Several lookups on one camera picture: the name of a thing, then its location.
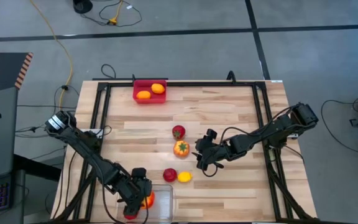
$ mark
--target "yellow cable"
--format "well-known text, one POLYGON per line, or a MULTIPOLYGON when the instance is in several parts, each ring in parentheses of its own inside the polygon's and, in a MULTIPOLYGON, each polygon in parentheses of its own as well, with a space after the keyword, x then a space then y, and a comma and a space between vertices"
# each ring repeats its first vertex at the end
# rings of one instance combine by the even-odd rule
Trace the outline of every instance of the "yellow cable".
POLYGON ((119 15, 119 11, 121 10, 121 6, 122 6, 122 0, 119 1, 119 6, 117 8, 117 13, 116 13, 116 16, 114 16, 112 19, 110 19, 110 21, 116 25, 117 24, 117 18, 118 18, 118 15, 119 15))
MULTIPOLYGON (((65 46, 57 39, 55 32, 53 31, 52 27, 49 24, 48 19, 42 14, 41 10, 35 5, 35 3, 30 0, 31 4, 35 7, 35 9, 38 11, 38 13, 42 16, 42 18, 44 19, 44 21, 47 23, 47 25, 49 26, 50 31, 52 32, 53 38, 56 40, 56 42, 58 42, 58 44, 63 48, 63 50, 65 51, 68 60, 70 61, 70 75, 67 78, 66 84, 68 85, 71 82, 71 79, 73 78, 73 61, 71 59, 70 54, 68 53, 67 49, 65 48, 65 46)), ((62 101, 63 101, 63 95, 65 94, 65 90, 62 90, 62 93, 60 94, 60 100, 59 100, 59 108, 62 109, 62 101)))

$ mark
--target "red tray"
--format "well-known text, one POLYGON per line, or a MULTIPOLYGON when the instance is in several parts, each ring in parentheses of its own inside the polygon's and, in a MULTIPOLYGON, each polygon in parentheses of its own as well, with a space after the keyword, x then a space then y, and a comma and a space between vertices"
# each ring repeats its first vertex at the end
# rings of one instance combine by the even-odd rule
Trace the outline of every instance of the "red tray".
POLYGON ((134 94, 132 95, 137 103, 165 103, 167 99, 167 82, 165 80, 135 80, 134 82, 134 94), (152 85, 154 83, 164 86, 165 91, 162 94, 155 94, 152 91, 152 85), (150 99, 138 99, 136 94, 140 91, 149 91, 152 96, 150 99))

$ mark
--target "table leg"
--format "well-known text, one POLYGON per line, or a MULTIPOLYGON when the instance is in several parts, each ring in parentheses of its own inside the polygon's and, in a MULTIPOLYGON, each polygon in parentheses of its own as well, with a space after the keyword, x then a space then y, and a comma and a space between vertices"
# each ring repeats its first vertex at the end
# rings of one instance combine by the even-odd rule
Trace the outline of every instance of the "table leg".
POLYGON ((61 169, 49 166, 40 162, 33 161, 26 157, 14 155, 14 170, 25 170, 27 174, 42 177, 47 180, 59 181, 61 169))

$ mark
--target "orange bell pepper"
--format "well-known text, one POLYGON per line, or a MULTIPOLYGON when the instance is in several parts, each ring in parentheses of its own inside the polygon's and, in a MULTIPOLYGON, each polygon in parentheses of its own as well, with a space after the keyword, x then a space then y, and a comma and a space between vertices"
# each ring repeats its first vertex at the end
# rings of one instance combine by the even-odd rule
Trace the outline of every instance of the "orange bell pepper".
POLYGON ((147 208, 151 208, 151 206, 153 206, 153 204, 154 204, 154 199, 155 199, 155 194, 154 194, 154 191, 152 191, 150 196, 146 197, 146 199, 143 199, 143 201, 140 205, 140 208, 146 209, 146 201, 147 201, 147 208))
POLYGON ((185 141, 177 141, 173 147, 173 153, 180 157, 185 157, 190 152, 190 146, 185 141))

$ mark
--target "hazard stripe tape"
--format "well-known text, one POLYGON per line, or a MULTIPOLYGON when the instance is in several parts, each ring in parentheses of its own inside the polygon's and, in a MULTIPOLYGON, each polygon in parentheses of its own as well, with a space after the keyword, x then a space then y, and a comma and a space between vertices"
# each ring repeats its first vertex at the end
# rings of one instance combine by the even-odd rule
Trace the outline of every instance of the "hazard stripe tape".
POLYGON ((16 82, 15 82, 15 86, 18 90, 20 90, 20 88, 22 87, 24 77, 25 77, 25 74, 27 73, 27 70, 29 69, 32 57, 33 57, 33 53, 28 53, 25 56, 22 68, 20 69, 20 72, 19 72, 19 74, 16 78, 16 82))

